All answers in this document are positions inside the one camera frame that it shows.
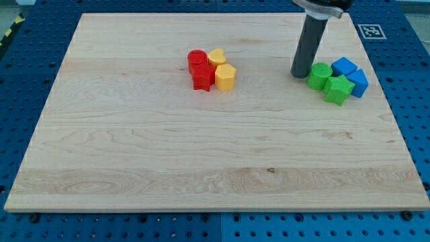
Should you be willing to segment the robot arm flange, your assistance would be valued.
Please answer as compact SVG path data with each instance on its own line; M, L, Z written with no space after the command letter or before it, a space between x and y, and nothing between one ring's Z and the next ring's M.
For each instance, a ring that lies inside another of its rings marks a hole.
M317 20L331 17L340 19L354 3L354 0L292 0L292 3L305 10L305 13Z

